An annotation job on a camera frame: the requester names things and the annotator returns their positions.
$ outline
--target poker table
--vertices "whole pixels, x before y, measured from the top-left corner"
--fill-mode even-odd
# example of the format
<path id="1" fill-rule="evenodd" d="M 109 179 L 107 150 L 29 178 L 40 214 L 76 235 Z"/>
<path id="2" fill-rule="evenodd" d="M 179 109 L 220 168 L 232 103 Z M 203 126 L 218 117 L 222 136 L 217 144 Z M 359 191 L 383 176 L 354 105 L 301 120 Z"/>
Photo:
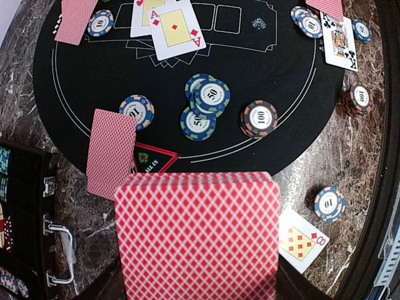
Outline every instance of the poker table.
<path id="1" fill-rule="evenodd" d="M 305 36 L 290 11 L 297 1 L 193 0 L 206 49 L 158 61 L 151 36 L 130 38 L 132 1 L 99 2 L 113 28 L 102 37 L 86 31 L 79 46 L 56 42 L 61 1 L 51 8 L 34 56 L 34 94 L 42 122 L 58 149 L 86 171 L 95 109 L 118 112 L 130 95 L 146 96 L 154 120 L 137 132 L 137 172 L 268 171 L 299 157 L 327 124 L 344 70 L 327 65 L 319 41 Z M 227 84 L 231 101 L 216 130 L 196 142 L 179 120 L 189 106 L 187 80 L 206 73 Z M 250 102 L 277 110 L 277 128 L 251 139 L 239 127 Z"/>

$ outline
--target club symbol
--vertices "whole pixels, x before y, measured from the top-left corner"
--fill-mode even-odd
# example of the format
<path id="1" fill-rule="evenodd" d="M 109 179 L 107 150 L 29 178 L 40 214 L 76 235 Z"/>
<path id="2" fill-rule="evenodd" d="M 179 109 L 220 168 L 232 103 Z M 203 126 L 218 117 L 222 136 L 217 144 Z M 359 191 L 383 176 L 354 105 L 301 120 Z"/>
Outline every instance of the club symbol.
<path id="1" fill-rule="evenodd" d="M 251 24 L 254 28 L 257 28 L 257 30 L 262 30 L 266 27 L 265 22 L 261 18 L 255 19 Z"/>

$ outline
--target poker chip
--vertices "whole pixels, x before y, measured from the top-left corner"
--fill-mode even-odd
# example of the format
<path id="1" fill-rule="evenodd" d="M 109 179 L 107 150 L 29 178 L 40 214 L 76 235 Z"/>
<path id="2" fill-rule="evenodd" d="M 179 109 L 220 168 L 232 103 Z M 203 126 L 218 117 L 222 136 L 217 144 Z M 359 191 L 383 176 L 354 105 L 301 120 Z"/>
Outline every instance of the poker chip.
<path id="1" fill-rule="evenodd" d="M 3 173 L 4 175 L 8 175 L 10 153 L 10 150 L 0 147 L 0 173 Z"/>
<path id="2" fill-rule="evenodd" d="M 321 22 L 314 14 L 302 14 L 299 16 L 298 25 L 301 31 L 309 38 L 319 39 L 323 36 Z"/>
<path id="3" fill-rule="evenodd" d="M 18 293 L 18 285 L 14 275 L 12 275 L 9 271 L 4 270 L 4 281 L 5 281 L 5 288 L 8 288 L 14 294 Z"/>
<path id="4" fill-rule="evenodd" d="M 192 93 L 194 88 L 199 85 L 203 80 L 213 78 L 211 75 L 208 74 L 196 74 L 190 77 L 185 84 L 185 96 L 187 100 L 190 100 L 192 97 Z"/>
<path id="5" fill-rule="evenodd" d="M 7 202 L 8 177 L 0 174 L 0 200 Z"/>
<path id="6" fill-rule="evenodd" d="M 103 36 L 114 26 L 114 16 L 108 9 L 96 12 L 89 20 L 87 31 L 91 36 Z"/>
<path id="7" fill-rule="evenodd" d="M 119 107 L 119 113 L 137 119 L 136 131 L 148 127 L 154 119 L 154 106 L 142 95 L 132 95 L 126 98 Z"/>
<path id="8" fill-rule="evenodd" d="M 22 297 L 28 298 L 29 297 L 29 291 L 28 287 L 26 286 L 25 282 L 23 282 L 20 279 L 17 279 L 17 285 L 19 292 L 21 293 Z"/>
<path id="9" fill-rule="evenodd" d="M 358 41 L 369 43 L 373 39 L 371 28 L 362 20 L 354 20 L 352 22 L 352 30 Z"/>
<path id="10" fill-rule="evenodd" d="M 373 96 L 370 90 L 355 82 L 341 98 L 342 107 L 347 115 L 359 117 L 368 115 L 373 109 Z"/>
<path id="11" fill-rule="evenodd" d="M 215 78 L 208 78 L 194 88 L 194 100 L 205 111 L 223 111 L 231 100 L 226 84 Z"/>
<path id="12" fill-rule="evenodd" d="M 11 216 L 7 217 L 4 222 L 4 247 L 8 253 L 13 251 L 13 227 Z"/>
<path id="13" fill-rule="evenodd" d="M 263 138 L 278 125 L 275 107 L 263 100 L 256 100 L 246 106 L 239 118 L 242 132 L 250 138 Z"/>
<path id="14" fill-rule="evenodd" d="M 346 208 L 344 196 L 332 186 L 325 187 L 314 200 L 316 215 L 327 223 L 340 219 Z"/>
<path id="15" fill-rule="evenodd" d="M 0 284 L 6 286 L 6 270 L 3 267 L 0 267 Z"/>
<path id="16" fill-rule="evenodd" d="M 206 111 L 205 109 L 199 107 L 199 105 L 194 100 L 194 96 L 192 96 L 190 98 L 190 108 L 192 109 L 192 112 L 197 117 L 200 117 L 201 119 L 205 119 L 205 120 L 216 119 L 220 115 L 222 115 L 224 110 L 225 110 L 225 109 L 223 109 L 223 110 L 220 110 L 220 111 Z"/>
<path id="17" fill-rule="evenodd" d="M 208 139 L 214 133 L 216 124 L 216 119 L 201 119 L 192 112 L 190 107 L 187 107 L 181 116 L 181 128 L 183 134 L 188 139 L 196 142 Z"/>
<path id="18" fill-rule="evenodd" d="M 299 16 L 301 14 L 313 14 L 308 8 L 303 7 L 303 6 L 294 6 L 292 10 L 290 11 L 290 17 L 292 18 L 292 21 L 298 25 L 298 20 Z"/>

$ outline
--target brown marble surface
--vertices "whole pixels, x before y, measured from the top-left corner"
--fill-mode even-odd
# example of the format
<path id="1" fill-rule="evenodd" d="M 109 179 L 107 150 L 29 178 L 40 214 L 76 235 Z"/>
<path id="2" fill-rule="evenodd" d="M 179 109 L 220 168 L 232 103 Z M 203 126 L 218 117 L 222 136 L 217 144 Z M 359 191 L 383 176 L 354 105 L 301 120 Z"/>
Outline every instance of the brown marble surface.
<path id="1" fill-rule="evenodd" d="M 373 94 L 374 109 L 366 117 L 353 118 L 338 105 L 309 149 L 274 176 L 282 190 L 282 209 L 293 208 L 331 238 L 326 250 L 304 273 L 330 296 L 338 290 L 366 220 L 378 171 L 384 118 L 382 44 L 374 1 L 345 0 L 344 15 L 367 21 L 373 40 L 368 44 L 356 42 L 359 72 L 346 71 L 343 89 L 354 81 L 365 84 Z M 325 186 L 336 186 L 346 197 L 344 217 L 332 224 L 320 221 L 309 208 L 311 196 Z"/>
<path id="2" fill-rule="evenodd" d="M 44 129 L 33 95 L 32 65 L 36 41 L 54 0 L 22 0 L 0 48 L 0 136 L 56 152 Z M 378 17 L 373 0 L 344 0 L 349 18 L 372 27 L 369 44 L 357 42 L 360 71 L 347 72 L 344 87 L 354 80 L 371 88 L 375 107 L 371 115 L 350 118 L 340 106 L 316 141 L 295 162 L 274 178 L 282 187 L 282 209 L 290 206 L 327 234 L 331 241 L 304 275 L 320 290 L 336 292 L 368 212 L 378 169 L 383 132 L 383 59 Z M 346 197 L 346 213 L 334 224 L 318 221 L 308 208 L 310 195 L 335 185 Z M 56 221 L 73 229 L 77 239 L 76 280 L 62 288 L 62 299 L 83 291 L 118 255 L 114 205 L 86 192 L 86 177 L 64 158 L 59 163 Z M 66 264 L 60 243 L 60 275 Z M 8 297 L 0 290 L 0 299 Z"/>

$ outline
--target blue poker chip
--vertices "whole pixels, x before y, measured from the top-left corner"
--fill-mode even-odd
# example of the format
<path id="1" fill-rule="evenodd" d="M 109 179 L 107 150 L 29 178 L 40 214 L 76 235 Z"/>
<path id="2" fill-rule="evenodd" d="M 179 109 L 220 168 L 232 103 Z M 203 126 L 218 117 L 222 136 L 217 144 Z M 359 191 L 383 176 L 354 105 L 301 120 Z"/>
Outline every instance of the blue poker chip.
<path id="1" fill-rule="evenodd" d="M 25 282 L 23 282 L 20 279 L 17 279 L 17 285 L 18 285 L 18 289 L 19 289 L 19 292 L 21 293 L 21 295 L 25 298 L 28 298 L 29 291 L 28 291 L 28 287 L 26 286 Z"/>
<path id="2" fill-rule="evenodd" d="M 136 131 L 148 127 L 154 119 L 154 106 L 142 95 L 132 95 L 126 98 L 119 107 L 119 113 L 137 119 Z"/>
<path id="3" fill-rule="evenodd" d="M 297 25 L 309 38 L 319 39 L 323 36 L 323 27 L 321 22 L 314 14 L 300 15 Z"/>
<path id="4" fill-rule="evenodd" d="M 344 196 L 332 186 L 325 187 L 314 200 L 316 215 L 327 223 L 340 219 L 346 208 Z"/>
<path id="5" fill-rule="evenodd" d="M 209 74 L 196 74 L 193 75 L 192 77 L 187 80 L 187 83 L 185 84 L 185 96 L 187 100 L 190 100 L 192 93 L 194 91 L 194 88 L 199 85 L 203 80 L 213 78 Z"/>
<path id="6" fill-rule="evenodd" d="M 198 106 L 198 104 L 194 100 L 194 96 L 191 96 L 191 98 L 190 98 L 190 108 L 192 109 L 192 112 L 197 117 L 200 117 L 201 119 L 205 119 L 205 120 L 216 119 L 220 115 L 222 115 L 225 110 L 225 109 L 223 109 L 220 111 L 206 111 L 203 108 Z"/>
<path id="7" fill-rule="evenodd" d="M 358 41 L 369 43 L 373 39 L 371 28 L 362 20 L 354 20 L 352 22 L 352 30 Z"/>
<path id="8" fill-rule="evenodd" d="M 114 16 L 108 9 L 96 12 L 89 20 L 87 31 L 91 36 L 103 36 L 114 26 Z"/>
<path id="9" fill-rule="evenodd" d="M 294 6 L 292 10 L 290 11 L 290 17 L 292 18 L 292 21 L 297 25 L 298 24 L 298 19 L 301 14 L 313 14 L 308 8 L 303 7 L 303 6 Z"/>
<path id="10" fill-rule="evenodd" d="M 218 112 L 231 100 L 228 86 L 215 78 L 205 79 L 194 89 L 194 100 L 205 111 Z"/>
<path id="11" fill-rule="evenodd" d="M 192 141 L 201 142 L 208 139 L 215 131 L 217 121 L 205 120 L 196 116 L 190 107 L 187 107 L 181 116 L 183 134 Z"/>

